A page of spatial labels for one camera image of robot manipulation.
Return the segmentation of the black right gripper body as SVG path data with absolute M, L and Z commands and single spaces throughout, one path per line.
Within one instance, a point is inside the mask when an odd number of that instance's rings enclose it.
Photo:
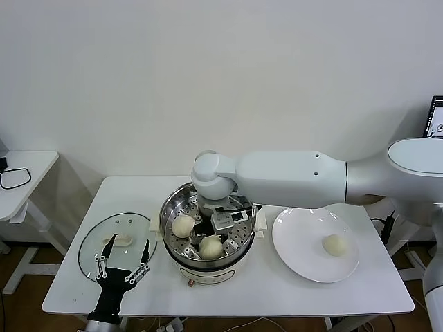
M 200 243 L 204 237 L 214 235 L 215 231 L 210 216 L 202 216 L 201 222 L 196 223 L 192 231 L 192 242 Z

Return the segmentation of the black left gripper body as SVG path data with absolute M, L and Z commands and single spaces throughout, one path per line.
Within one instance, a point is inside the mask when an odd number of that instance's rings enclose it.
M 136 287 L 136 283 L 125 281 L 131 274 L 130 270 L 106 268 L 106 273 L 106 278 L 100 277 L 97 280 L 101 292 L 95 309 L 87 316 L 88 320 L 119 320 L 123 295 Z

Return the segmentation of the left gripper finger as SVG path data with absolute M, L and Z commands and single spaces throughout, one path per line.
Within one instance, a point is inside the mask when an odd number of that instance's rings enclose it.
M 97 273 L 96 279 L 107 278 L 107 260 L 111 255 L 112 248 L 114 246 L 114 241 L 118 235 L 114 234 L 107 244 L 104 246 L 100 256 L 95 258 Z
M 150 259 L 149 246 L 150 240 L 148 239 L 143 249 L 139 265 L 133 271 L 131 271 L 128 276 L 126 276 L 125 282 L 138 283 L 149 272 L 150 268 L 147 265 Z

